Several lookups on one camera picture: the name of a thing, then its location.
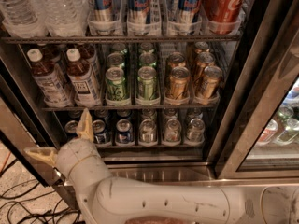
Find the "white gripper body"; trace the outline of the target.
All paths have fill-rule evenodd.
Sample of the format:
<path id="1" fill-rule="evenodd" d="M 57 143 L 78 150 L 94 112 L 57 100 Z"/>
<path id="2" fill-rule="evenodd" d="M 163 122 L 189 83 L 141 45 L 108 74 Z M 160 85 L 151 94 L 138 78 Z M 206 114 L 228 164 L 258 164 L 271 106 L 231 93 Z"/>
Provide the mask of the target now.
<path id="1" fill-rule="evenodd" d="M 94 143 L 86 139 L 74 138 L 58 151 L 55 167 L 65 177 L 69 177 L 77 164 L 90 157 L 99 158 Z"/>

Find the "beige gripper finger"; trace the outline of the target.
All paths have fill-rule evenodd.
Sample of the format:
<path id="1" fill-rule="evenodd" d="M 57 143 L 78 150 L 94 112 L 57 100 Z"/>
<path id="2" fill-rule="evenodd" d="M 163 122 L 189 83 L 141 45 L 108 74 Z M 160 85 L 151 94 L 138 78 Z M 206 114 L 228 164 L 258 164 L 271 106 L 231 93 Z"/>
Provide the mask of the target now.
<path id="1" fill-rule="evenodd" d="M 85 108 L 80 117 L 76 134 L 79 138 L 93 142 L 93 121 L 92 116 L 87 108 Z"/>
<path id="2" fill-rule="evenodd" d="M 27 147 L 24 152 L 31 158 L 42 161 L 48 166 L 54 167 L 58 151 L 54 147 Z"/>

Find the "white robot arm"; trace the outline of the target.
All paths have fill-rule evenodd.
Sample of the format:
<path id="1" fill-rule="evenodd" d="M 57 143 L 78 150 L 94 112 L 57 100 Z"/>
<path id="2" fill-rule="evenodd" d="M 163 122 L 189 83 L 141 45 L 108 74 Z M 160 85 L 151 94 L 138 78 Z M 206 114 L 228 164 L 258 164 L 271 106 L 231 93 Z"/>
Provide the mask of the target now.
<path id="1" fill-rule="evenodd" d="M 86 224 L 298 224 L 296 186 L 170 186 L 114 176 L 93 143 L 85 110 L 77 137 L 61 148 L 32 147 L 73 185 Z"/>

